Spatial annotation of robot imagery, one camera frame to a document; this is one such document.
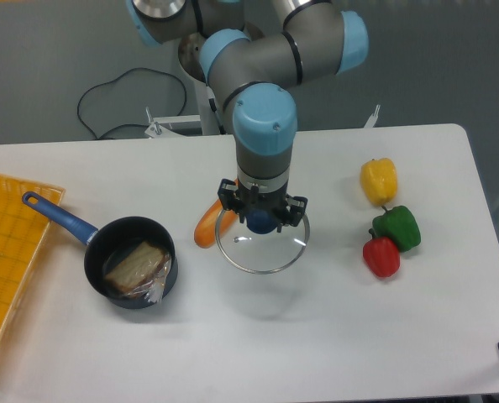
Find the green bell pepper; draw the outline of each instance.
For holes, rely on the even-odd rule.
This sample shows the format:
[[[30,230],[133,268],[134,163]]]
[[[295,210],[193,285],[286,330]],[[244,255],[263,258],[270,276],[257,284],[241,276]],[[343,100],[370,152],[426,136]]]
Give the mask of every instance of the green bell pepper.
[[[421,233],[416,218],[405,206],[386,209],[383,215],[373,219],[373,229],[377,237],[388,237],[399,249],[407,252],[421,243]]]

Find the blue pan handle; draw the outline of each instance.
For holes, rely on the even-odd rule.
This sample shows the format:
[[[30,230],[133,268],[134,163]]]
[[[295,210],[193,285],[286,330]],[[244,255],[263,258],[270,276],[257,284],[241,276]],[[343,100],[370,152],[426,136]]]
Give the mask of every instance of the blue pan handle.
[[[67,229],[72,235],[80,240],[84,245],[88,245],[92,236],[98,231],[90,223],[70,214],[51,201],[47,201],[41,195],[34,191],[28,191],[22,196],[22,202],[31,207],[50,220],[57,222],[63,228]]]

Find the red bell pepper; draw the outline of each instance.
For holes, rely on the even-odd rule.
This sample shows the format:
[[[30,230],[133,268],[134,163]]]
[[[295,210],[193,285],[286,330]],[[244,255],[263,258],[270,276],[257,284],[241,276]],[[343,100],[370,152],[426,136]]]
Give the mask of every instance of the red bell pepper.
[[[369,233],[373,239],[364,245],[363,250],[367,266],[377,277],[394,275],[401,265],[399,249],[388,237],[377,238],[373,229],[370,229]]]

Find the blue joint cap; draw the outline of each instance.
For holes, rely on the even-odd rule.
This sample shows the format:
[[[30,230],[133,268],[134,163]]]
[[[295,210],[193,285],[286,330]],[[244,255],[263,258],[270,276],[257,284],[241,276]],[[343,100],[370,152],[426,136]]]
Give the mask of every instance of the blue joint cap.
[[[280,86],[254,84],[236,99],[233,127],[246,149],[263,156],[278,155],[294,142],[298,130],[296,103]]]
[[[237,29],[222,29],[217,33],[213,34],[201,48],[199,53],[199,63],[203,73],[205,73],[205,78],[208,82],[208,73],[213,66],[214,61],[218,58],[219,54],[222,53],[228,45],[232,44],[235,40],[245,39],[248,37]]]
[[[132,18],[132,22],[134,23],[135,28],[138,30],[139,37],[143,41],[146,46],[153,47],[158,46],[161,43],[154,39],[147,31],[147,28],[143,25],[141,20],[139,19],[138,13],[135,11],[134,5],[132,4],[132,0],[125,0],[126,8],[129,11],[130,17]]]
[[[264,235],[271,233],[277,228],[277,223],[274,218],[265,210],[250,210],[246,214],[246,227],[252,233]]]
[[[341,14],[344,44],[338,74],[361,65],[369,53],[369,35],[364,20],[354,11],[342,11]]]

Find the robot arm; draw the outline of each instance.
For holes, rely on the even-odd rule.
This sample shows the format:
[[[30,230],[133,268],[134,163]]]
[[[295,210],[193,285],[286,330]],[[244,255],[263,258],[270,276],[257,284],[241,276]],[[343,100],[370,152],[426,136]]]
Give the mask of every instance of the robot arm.
[[[234,134],[239,179],[239,186],[223,180],[218,196],[223,208],[234,210],[255,233],[296,226],[307,199],[287,194],[297,111],[283,88],[362,63],[369,41],[361,18],[340,13],[330,0],[272,0],[283,31],[252,42],[238,30],[244,20],[241,1],[129,1],[157,41],[192,32],[207,37],[216,31],[199,60],[224,126]],[[172,14],[151,19],[153,13],[139,8],[141,3],[170,4]],[[208,10],[208,19],[202,19],[202,10]],[[170,31],[168,25],[177,28]]]

